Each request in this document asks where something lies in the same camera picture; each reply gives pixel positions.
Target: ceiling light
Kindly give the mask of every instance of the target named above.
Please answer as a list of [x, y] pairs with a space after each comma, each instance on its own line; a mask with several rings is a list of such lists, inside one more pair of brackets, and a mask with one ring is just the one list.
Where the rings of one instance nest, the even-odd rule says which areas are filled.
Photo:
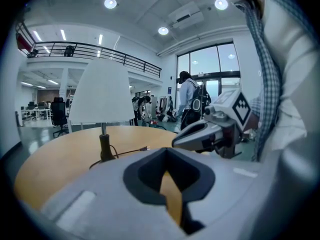
[[117, 6], [117, 1], [116, 0], [105, 0], [104, 6], [107, 7], [108, 9], [113, 9]]
[[158, 32], [160, 35], [166, 35], [169, 33], [169, 30], [166, 27], [162, 26], [159, 28]]
[[66, 41], [67, 39], [66, 39], [64, 30], [60, 29], [60, 31], [61, 31], [61, 35], [62, 35], [63, 40]]
[[43, 48], [46, 50], [46, 52], [47, 52], [48, 54], [50, 53], [50, 51], [48, 50], [48, 48], [47, 48], [46, 46], [44, 46]]
[[226, 0], [216, 0], [214, 5], [219, 10], [225, 10], [228, 7], [228, 2]]
[[53, 84], [55, 84], [55, 85], [58, 85], [58, 83], [57, 83], [57, 82], [52, 81], [52, 80], [48, 80], [48, 82], [51, 82], [51, 83], [53, 83]]
[[27, 82], [21, 82], [21, 84], [27, 85], [27, 86], [33, 86], [31, 83], [27, 83]]
[[39, 41], [42, 41], [37, 31], [33, 31], [33, 33], [35, 34], [36, 38], [38, 38]]
[[103, 37], [103, 36], [104, 36], [103, 34], [100, 34], [100, 35], [99, 35], [99, 45], [102, 44], [102, 37]]

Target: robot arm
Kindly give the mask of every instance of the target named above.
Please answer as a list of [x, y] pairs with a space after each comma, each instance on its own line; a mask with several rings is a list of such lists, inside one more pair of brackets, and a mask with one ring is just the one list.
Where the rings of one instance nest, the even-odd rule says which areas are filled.
[[224, 92], [205, 108], [202, 120], [177, 134], [172, 147], [198, 153], [216, 151], [223, 158], [233, 158], [250, 114], [251, 108], [241, 90]]
[[240, 142], [236, 121], [224, 112], [206, 107], [204, 119], [188, 125], [172, 141], [172, 147], [201, 152], [216, 151], [223, 158], [235, 156], [235, 145]]

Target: balcony railing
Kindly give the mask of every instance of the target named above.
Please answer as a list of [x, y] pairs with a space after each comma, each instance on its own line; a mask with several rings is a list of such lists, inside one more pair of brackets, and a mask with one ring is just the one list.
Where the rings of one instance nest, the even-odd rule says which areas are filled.
[[129, 54], [81, 42], [36, 42], [29, 58], [74, 57], [93, 60], [96, 57], [119, 62], [125, 67], [160, 77], [161, 68]]

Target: wooden table top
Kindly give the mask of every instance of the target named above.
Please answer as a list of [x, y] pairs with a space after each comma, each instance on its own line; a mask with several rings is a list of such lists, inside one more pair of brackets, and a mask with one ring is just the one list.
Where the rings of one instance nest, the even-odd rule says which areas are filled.
[[[171, 147], [176, 136], [170, 131], [141, 126], [108, 126], [106, 132], [118, 153], [145, 146], [151, 149]], [[89, 166], [100, 159], [100, 134], [100, 127], [76, 131], [40, 147], [24, 162], [16, 176], [14, 192], [17, 197], [39, 211], [54, 193], [87, 172]], [[168, 212], [179, 225], [182, 197], [167, 172], [160, 193], [166, 196]]]

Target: pillar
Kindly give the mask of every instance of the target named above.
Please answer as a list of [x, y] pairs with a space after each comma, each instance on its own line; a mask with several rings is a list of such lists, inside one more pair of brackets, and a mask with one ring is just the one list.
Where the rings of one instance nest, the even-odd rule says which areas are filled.
[[67, 102], [67, 88], [68, 88], [68, 77], [69, 77], [69, 69], [64, 68], [62, 72], [61, 82], [60, 82], [60, 90], [59, 97], [63, 98], [64, 102]]

